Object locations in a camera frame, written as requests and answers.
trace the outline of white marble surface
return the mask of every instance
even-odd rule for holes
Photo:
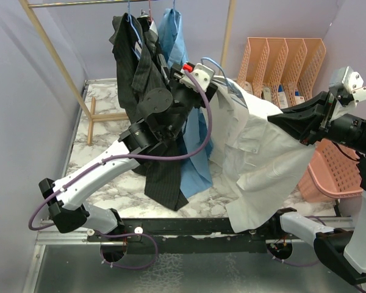
[[[92,81],[85,102],[88,107],[95,97],[96,113],[124,112],[119,108],[115,81]],[[88,120],[81,115],[67,175],[101,154],[129,126],[129,121],[95,123],[93,145],[87,145]],[[222,175],[221,168],[210,163],[213,187],[188,199],[189,204],[178,212],[171,211],[144,194],[145,177],[126,172],[95,192],[88,200],[101,208],[114,208],[122,217],[227,217],[225,204],[237,199]],[[306,203],[298,189],[286,199],[283,207],[294,207],[303,215],[334,215],[332,203]]]

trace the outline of lavender wall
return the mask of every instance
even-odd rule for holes
[[[39,13],[78,88],[85,74],[50,15]],[[77,102],[18,1],[0,1],[0,293],[21,292],[36,233],[27,221],[58,178]]]
[[[327,54],[314,92],[328,90],[335,69],[350,65],[366,85],[366,0],[346,0],[324,38]],[[366,118],[366,101],[353,113]]]
[[[152,1],[152,16],[162,19],[172,0]],[[238,0],[232,27],[227,74],[236,77],[247,37],[323,38],[343,0]],[[199,62],[203,56],[220,61],[228,0],[177,0],[183,16],[188,56]],[[148,2],[133,2],[131,13],[139,15]],[[56,7],[48,11],[68,42],[81,57],[90,79],[116,76],[116,65],[108,39],[113,34],[114,15],[127,12],[127,4]]]

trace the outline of hanging rod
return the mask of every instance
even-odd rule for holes
[[[131,2],[143,2],[147,0],[131,0]],[[43,3],[43,4],[29,4],[29,8],[49,8],[49,7],[62,7],[62,6],[75,6],[75,5],[87,5],[87,4],[111,4],[127,2],[127,0],[100,0],[100,1],[84,1],[84,2],[58,2],[58,3]]]

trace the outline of wooden rack pole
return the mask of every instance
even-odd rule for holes
[[[236,10],[236,1],[229,0],[228,17],[226,19],[225,35],[224,35],[224,45],[222,47],[222,55],[220,65],[225,69],[226,66],[226,56],[228,55],[229,40],[231,38],[231,29],[234,18],[234,12]]]
[[[68,70],[66,70],[60,56],[58,55],[56,49],[54,48],[52,42],[50,41],[46,31],[43,29],[41,22],[39,22],[38,17],[34,13],[34,11],[29,7],[29,1],[28,0],[19,0],[19,2],[22,5],[27,16],[29,17],[31,23],[34,25],[34,28],[37,30],[38,35],[41,37],[42,42],[45,44],[45,46],[48,49],[54,62],[58,66],[59,70],[61,71],[61,74],[65,78],[66,83],[69,85],[69,88],[71,89],[71,91],[73,92],[77,101],[79,102],[81,109],[84,111],[84,113],[86,114],[88,119],[91,119],[90,111],[88,110],[87,106],[85,105],[77,87],[75,86],[71,76],[69,75]]]
[[[146,0],[131,0],[131,1],[140,2],[140,1],[146,1]],[[42,8],[42,7],[48,8],[48,7],[58,7],[58,6],[70,6],[70,5],[118,3],[118,2],[127,2],[127,0],[101,0],[101,1],[67,2],[67,3],[61,2],[61,3],[46,3],[46,4],[29,4],[28,0],[19,0],[19,2],[21,4],[22,8],[24,9],[25,13],[29,17],[35,30],[38,32],[38,35],[42,39],[42,42],[45,44],[46,49],[48,49],[51,57],[53,58],[57,67],[59,68],[66,83],[69,85],[69,88],[71,89],[71,91],[73,92],[77,101],[79,102],[81,109],[83,110],[84,114],[87,116],[88,121],[89,121],[87,143],[88,143],[88,145],[91,145],[92,136],[93,136],[93,125],[95,122],[125,120],[125,119],[127,119],[127,115],[125,113],[95,114],[96,99],[94,97],[92,98],[92,102],[91,102],[91,111],[89,111],[87,105],[85,104],[79,91],[77,90],[76,85],[74,84],[71,76],[69,75],[68,70],[65,68],[60,56],[58,55],[56,49],[54,48],[54,45],[50,41],[46,31],[43,29],[43,26],[42,26],[41,22],[39,21],[38,17],[36,16],[35,12],[33,11],[33,9]]]

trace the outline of screw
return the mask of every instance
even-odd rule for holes
[[[87,235],[88,236],[93,236],[95,234],[95,231],[94,230],[92,230],[92,229],[88,229],[87,230]]]
[[[136,227],[136,229],[134,229],[135,234],[142,234],[143,232],[144,230],[141,227]]]

